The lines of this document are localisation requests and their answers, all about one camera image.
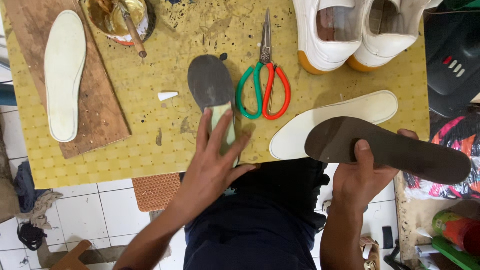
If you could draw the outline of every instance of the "can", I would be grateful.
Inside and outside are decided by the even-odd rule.
[[[465,218],[450,210],[438,212],[432,219],[433,230],[462,250],[480,256],[480,221]]]
[[[124,0],[140,39],[147,40],[155,28],[156,16],[152,4],[148,0]],[[112,12],[105,12],[96,0],[87,2],[88,18],[102,34],[116,42],[131,46],[132,36],[129,34],[120,6],[114,5]]]

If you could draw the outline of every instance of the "red handle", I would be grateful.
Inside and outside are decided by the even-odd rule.
[[[291,97],[290,83],[288,83],[287,77],[285,76],[285,74],[283,73],[280,67],[273,69],[273,64],[268,63],[267,68],[268,68],[268,83],[267,83],[267,89],[265,90],[264,103],[262,106],[262,114],[268,120],[275,120],[280,116],[282,116],[287,111],[287,108],[290,105],[290,97]],[[283,83],[283,87],[285,88],[285,101],[279,112],[277,112],[274,115],[270,115],[267,113],[267,106],[268,106],[268,99],[270,98],[270,94],[272,92],[273,78],[275,76],[274,71],[276,71],[276,73],[278,74],[278,77],[280,77],[280,80]]]

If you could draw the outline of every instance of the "hand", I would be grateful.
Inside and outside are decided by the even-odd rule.
[[[399,129],[398,134],[418,140],[415,132]],[[341,201],[352,210],[362,211],[380,193],[398,170],[373,162],[373,154],[366,140],[355,144],[356,163],[340,163],[333,176],[333,200]]]
[[[251,164],[232,168],[235,159],[248,145],[250,133],[238,138],[224,156],[219,153],[222,138],[232,121],[232,115],[232,110],[226,111],[209,138],[208,126],[212,111],[210,109],[204,111],[198,125],[196,153],[185,173],[180,190],[168,206],[168,208],[173,206],[177,212],[183,213],[184,223],[200,215],[233,181],[255,169]]]

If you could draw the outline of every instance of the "scissor blade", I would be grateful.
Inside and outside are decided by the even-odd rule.
[[[272,56],[272,37],[270,33],[270,9],[265,14],[264,29],[262,33],[262,45],[260,46],[260,62],[268,64]]]

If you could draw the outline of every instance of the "scissors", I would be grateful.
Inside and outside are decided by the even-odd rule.
[[[290,104],[290,96],[291,96],[290,84],[288,83],[287,77],[285,77],[285,74],[283,73],[282,69],[280,67],[273,65],[271,61],[271,54],[272,54],[271,50],[272,50],[272,40],[271,40],[271,33],[270,33],[270,9],[267,8],[267,12],[265,14],[264,29],[262,33],[262,44],[260,46],[260,60],[255,66],[255,70],[253,70],[252,67],[248,68],[248,70],[243,74],[237,86],[237,106],[240,112],[245,117],[248,117],[250,119],[257,119],[260,117],[261,114],[263,114],[263,116],[268,120],[277,119],[278,117],[282,116],[285,113],[285,111],[288,108],[288,105]],[[264,65],[266,65],[268,68],[268,82],[267,82],[267,88],[265,90],[265,97],[263,99],[264,102],[262,102],[260,70]],[[243,90],[243,85],[245,84],[245,81],[248,79],[248,77],[250,77],[252,72],[253,72],[253,82],[255,84],[255,95],[257,98],[257,112],[255,114],[249,114],[243,108],[243,105],[241,103],[241,93]],[[268,112],[267,112],[267,106],[268,104],[271,104],[271,101],[272,101],[271,93],[273,88],[273,81],[275,78],[275,72],[278,74],[278,77],[280,77],[280,80],[282,81],[283,86],[285,88],[285,102],[283,103],[283,106],[278,113],[274,115],[270,115],[270,108],[268,109]]]

